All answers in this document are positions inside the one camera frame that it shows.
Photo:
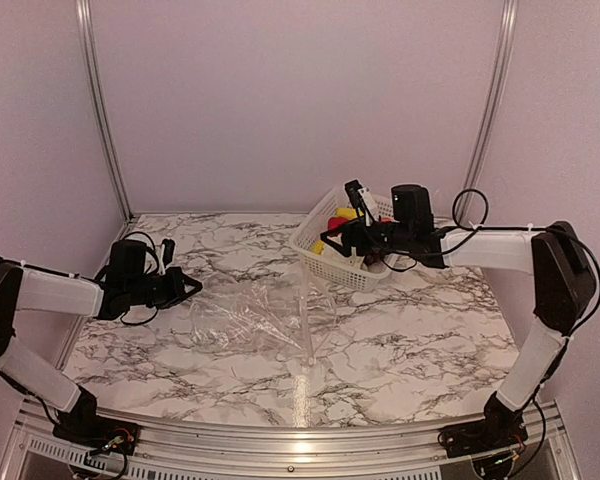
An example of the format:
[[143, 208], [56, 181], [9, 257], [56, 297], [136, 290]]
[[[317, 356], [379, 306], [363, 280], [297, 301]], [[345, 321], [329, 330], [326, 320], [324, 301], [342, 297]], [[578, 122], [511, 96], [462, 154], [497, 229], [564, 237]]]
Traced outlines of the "yellow fake corn cob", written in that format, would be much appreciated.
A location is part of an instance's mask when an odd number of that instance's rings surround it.
[[325, 250], [326, 250], [326, 243], [322, 240], [316, 241], [311, 248], [311, 252], [316, 255], [322, 255]]

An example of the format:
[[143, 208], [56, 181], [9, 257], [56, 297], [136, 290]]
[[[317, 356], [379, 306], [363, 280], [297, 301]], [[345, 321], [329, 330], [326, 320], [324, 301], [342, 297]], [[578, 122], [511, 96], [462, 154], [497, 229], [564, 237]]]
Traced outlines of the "red fake pepper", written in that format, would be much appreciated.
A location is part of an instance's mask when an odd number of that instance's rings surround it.
[[328, 220], [327, 227], [328, 227], [329, 231], [337, 230], [338, 228], [340, 228], [343, 224], [345, 224], [347, 222], [348, 222], [347, 218], [341, 217], [341, 216], [335, 216], [335, 217], [331, 217]]

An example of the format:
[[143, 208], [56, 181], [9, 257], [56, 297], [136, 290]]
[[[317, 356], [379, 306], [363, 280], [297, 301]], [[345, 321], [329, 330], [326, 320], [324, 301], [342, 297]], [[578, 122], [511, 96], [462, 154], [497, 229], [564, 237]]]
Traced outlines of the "dark red fake grapes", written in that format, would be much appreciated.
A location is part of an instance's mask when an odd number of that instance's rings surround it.
[[375, 265], [377, 263], [383, 263], [385, 257], [386, 257], [386, 255], [384, 253], [382, 253], [382, 252], [372, 252], [372, 253], [367, 254], [364, 257], [363, 263], [367, 267], [370, 267], [370, 266]]

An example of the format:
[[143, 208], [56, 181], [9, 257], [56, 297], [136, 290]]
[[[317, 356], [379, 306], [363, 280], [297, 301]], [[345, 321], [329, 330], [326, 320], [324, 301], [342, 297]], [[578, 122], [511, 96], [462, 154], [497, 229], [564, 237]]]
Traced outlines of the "yellow fake lemon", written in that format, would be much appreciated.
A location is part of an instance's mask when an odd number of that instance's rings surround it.
[[355, 208], [337, 208], [335, 216], [345, 218], [348, 221], [350, 221], [357, 218], [362, 218], [364, 216], [364, 213], [361, 212], [359, 209]]

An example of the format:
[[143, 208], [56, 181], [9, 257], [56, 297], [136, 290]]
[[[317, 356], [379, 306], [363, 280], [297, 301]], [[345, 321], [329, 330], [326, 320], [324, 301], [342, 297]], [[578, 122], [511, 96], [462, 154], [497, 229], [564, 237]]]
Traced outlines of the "clear zip top bag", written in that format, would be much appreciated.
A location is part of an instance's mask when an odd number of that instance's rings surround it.
[[190, 304], [190, 338], [213, 353], [265, 352], [313, 365], [337, 323], [325, 284], [296, 263], [279, 275], [236, 280], [214, 274]]

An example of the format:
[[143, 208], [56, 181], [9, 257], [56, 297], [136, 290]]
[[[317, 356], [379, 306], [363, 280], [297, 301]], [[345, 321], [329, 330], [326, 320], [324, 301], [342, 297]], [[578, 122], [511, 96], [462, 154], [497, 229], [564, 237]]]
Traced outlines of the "white fake cauliflower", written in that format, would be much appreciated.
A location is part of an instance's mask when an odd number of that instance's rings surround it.
[[355, 250], [352, 250], [351, 256], [347, 259], [347, 264], [356, 269], [361, 269], [364, 264], [365, 256], [359, 256]]

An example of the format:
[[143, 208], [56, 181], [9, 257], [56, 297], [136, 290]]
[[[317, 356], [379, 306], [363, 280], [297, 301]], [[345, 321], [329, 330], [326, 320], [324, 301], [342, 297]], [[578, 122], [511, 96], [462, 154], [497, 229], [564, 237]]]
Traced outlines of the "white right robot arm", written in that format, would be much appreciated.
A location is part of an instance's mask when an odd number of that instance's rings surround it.
[[459, 221], [438, 227], [428, 190], [417, 184], [391, 189], [384, 217], [358, 181], [344, 190], [354, 217], [320, 234], [343, 258], [401, 255], [437, 270], [479, 269], [524, 277], [532, 299], [526, 337], [509, 372], [490, 395], [477, 421], [444, 427], [439, 443], [449, 457], [503, 448], [525, 439], [525, 409], [564, 357], [573, 334], [600, 299], [600, 267], [567, 221], [548, 226], [475, 226]]

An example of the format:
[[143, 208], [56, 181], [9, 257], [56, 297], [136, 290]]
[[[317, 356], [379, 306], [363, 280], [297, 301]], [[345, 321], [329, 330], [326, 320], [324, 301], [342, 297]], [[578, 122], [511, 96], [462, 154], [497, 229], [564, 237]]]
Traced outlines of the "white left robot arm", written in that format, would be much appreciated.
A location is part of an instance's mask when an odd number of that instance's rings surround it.
[[30, 350], [16, 334], [21, 311], [114, 321], [134, 307], [158, 313], [202, 291], [200, 281], [173, 265], [175, 243], [160, 246], [123, 238], [93, 279], [0, 256], [0, 377], [35, 398], [55, 437], [90, 448], [93, 455], [134, 453], [140, 427], [99, 415], [94, 394]]

